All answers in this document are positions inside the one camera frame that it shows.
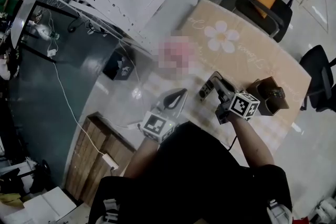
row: white marker cube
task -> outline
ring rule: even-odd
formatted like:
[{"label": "white marker cube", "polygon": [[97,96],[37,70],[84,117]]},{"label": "white marker cube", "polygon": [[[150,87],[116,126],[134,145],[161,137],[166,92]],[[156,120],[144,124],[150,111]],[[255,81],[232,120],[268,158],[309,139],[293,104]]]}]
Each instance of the white marker cube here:
[{"label": "white marker cube", "polygon": [[174,131],[176,124],[150,111],[146,112],[140,128],[145,136],[162,143]]},{"label": "white marker cube", "polygon": [[236,93],[229,110],[241,118],[249,119],[256,113],[260,101],[249,93]]}]

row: table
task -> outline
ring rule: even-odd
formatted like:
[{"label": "table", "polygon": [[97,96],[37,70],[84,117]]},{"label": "table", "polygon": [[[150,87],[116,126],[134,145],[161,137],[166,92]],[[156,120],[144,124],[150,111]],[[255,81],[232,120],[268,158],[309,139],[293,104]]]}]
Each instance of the table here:
[{"label": "table", "polygon": [[182,114],[209,134],[229,145],[235,137],[230,123],[220,125],[215,110],[218,95],[212,92],[202,103],[198,91],[214,71],[233,83],[239,90],[256,79],[273,76],[283,87],[289,109],[274,116],[254,116],[251,126],[272,153],[287,135],[307,93],[310,76],[292,56],[261,30],[234,13],[201,0],[181,29],[197,48],[198,66],[193,74],[180,80],[167,79],[152,71],[144,83],[145,90],[159,96],[174,88],[187,88],[188,98]]},{"label": "table", "polygon": [[77,16],[68,13],[62,9],[59,8],[55,8],[52,6],[49,6],[43,2],[37,1],[37,0],[23,0],[22,5],[19,9],[19,11],[17,12],[17,15],[15,16],[15,19],[13,21],[12,27],[11,27],[11,31],[10,31],[10,38],[12,40],[12,45],[13,48],[15,49],[17,44],[20,43],[20,46],[28,51],[30,51],[31,53],[47,60],[50,62],[56,62],[55,60],[50,59],[49,57],[47,57],[44,54],[41,54],[39,51],[30,48],[29,46],[27,46],[26,44],[20,42],[22,39],[22,35],[24,33],[27,33],[25,31],[25,27],[28,24],[29,18],[31,17],[31,15],[34,12],[34,9],[36,6],[40,6],[49,10],[52,10],[54,12],[58,12],[60,14],[69,16],[71,18],[77,19]]}]

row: green object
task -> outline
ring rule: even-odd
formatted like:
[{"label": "green object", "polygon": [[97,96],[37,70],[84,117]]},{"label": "green object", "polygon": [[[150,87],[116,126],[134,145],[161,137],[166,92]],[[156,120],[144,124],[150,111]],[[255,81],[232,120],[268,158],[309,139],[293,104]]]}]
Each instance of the green object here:
[{"label": "green object", "polygon": [[19,0],[9,0],[6,9],[4,10],[4,5],[6,0],[0,0],[0,12],[5,12],[8,15],[12,16],[14,12],[14,8]]}]

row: checkered tablecloth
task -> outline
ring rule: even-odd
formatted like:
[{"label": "checkered tablecloth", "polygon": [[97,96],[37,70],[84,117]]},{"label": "checkered tablecloth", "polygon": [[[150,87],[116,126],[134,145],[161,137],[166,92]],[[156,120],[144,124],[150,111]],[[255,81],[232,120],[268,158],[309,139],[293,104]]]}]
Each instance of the checkered tablecloth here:
[{"label": "checkered tablecloth", "polygon": [[[198,98],[198,91],[212,73],[213,70],[203,67],[198,70],[197,75],[188,75],[182,80],[169,80],[153,71],[144,83],[143,88],[157,97],[170,89],[187,88],[188,98],[182,111],[183,116],[216,137],[223,144],[231,145],[236,135],[232,125],[230,123],[220,125],[215,115],[215,110],[220,103],[217,92],[213,91],[202,103]],[[289,126],[283,124],[276,115],[272,117],[254,116],[249,123],[272,153],[277,150],[289,129]],[[235,143],[234,149],[241,152],[238,141]]]}]

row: flower center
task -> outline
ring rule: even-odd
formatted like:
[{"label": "flower center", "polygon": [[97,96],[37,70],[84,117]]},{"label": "flower center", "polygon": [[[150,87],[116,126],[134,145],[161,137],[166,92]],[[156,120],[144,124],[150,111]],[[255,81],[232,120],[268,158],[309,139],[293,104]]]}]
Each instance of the flower center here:
[{"label": "flower center", "polygon": [[218,33],[216,35],[216,39],[219,40],[219,41],[225,41],[226,40],[226,36],[224,33]]}]

